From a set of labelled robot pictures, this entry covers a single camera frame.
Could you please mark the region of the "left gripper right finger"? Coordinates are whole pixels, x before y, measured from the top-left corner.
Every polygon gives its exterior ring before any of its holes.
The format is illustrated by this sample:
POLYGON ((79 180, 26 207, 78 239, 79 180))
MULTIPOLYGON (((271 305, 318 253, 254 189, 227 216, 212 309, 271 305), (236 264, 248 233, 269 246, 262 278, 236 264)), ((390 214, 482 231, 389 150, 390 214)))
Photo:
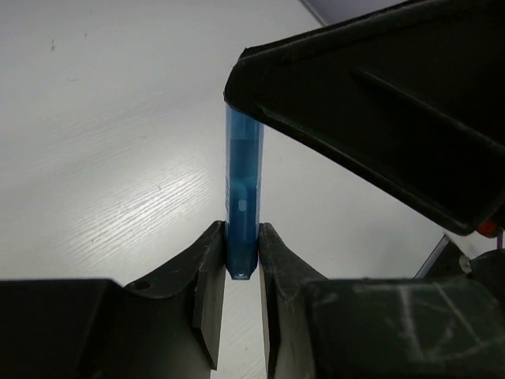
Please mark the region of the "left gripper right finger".
POLYGON ((260 227, 269 378, 501 378, 504 252, 458 276, 328 279, 260 227))

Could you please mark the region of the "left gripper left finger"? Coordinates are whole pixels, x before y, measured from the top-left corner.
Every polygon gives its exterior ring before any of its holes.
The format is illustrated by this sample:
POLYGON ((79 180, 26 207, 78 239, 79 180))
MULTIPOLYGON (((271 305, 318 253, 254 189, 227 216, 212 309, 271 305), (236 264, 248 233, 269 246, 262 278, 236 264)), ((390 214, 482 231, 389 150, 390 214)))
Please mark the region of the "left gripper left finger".
POLYGON ((208 378, 223 311, 224 223, 122 286, 108 279, 4 280, 4 378, 208 378))

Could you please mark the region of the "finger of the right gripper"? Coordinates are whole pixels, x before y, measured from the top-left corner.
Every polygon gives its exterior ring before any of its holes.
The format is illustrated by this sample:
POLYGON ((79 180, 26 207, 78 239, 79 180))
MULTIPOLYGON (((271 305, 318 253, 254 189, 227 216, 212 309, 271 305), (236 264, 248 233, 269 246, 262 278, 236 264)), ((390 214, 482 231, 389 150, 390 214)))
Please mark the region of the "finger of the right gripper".
POLYGON ((501 1, 408 1, 250 47, 224 99, 449 231, 504 223, 501 1))

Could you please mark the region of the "blue correction tape pen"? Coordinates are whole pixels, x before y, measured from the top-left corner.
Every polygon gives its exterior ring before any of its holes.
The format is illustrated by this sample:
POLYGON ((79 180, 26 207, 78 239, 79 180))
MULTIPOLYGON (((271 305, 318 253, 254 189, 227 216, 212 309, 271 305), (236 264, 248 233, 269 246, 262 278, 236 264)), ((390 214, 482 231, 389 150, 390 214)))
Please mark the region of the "blue correction tape pen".
POLYGON ((226 268, 249 280, 258 262, 264 125, 226 107, 226 268))

